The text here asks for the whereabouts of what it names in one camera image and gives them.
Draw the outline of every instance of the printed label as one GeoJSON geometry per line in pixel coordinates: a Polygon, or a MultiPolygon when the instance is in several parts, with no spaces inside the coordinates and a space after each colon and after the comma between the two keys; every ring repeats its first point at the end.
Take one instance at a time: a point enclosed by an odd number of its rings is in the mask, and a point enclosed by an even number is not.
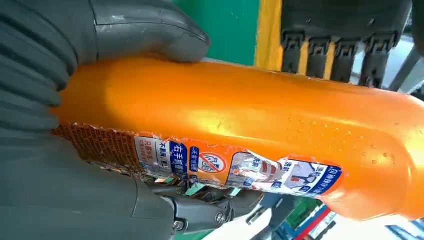
{"type": "Polygon", "coordinates": [[[199,148],[190,147],[190,171],[197,172],[199,166],[199,148]]]}
{"type": "Polygon", "coordinates": [[[216,188],[315,197],[327,192],[342,174],[340,167],[317,163],[312,157],[289,155],[273,161],[241,146],[210,145],[190,138],[160,139],[149,132],[61,123],[51,133],[71,141],[82,159],[138,179],[146,174],[178,177],[216,188]]]}
{"type": "Polygon", "coordinates": [[[172,172],[182,179],[188,179],[186,146],[182,143],[170,141],[169,149],[172,172]]]}
{"type": "Polygon", "coordinates": [[[315,197],[325,193],[340,177],[337,166],[285,157],[277,162],[254,153],[238,152],[232,158],[227,184],[245,188],[315,197]]]}

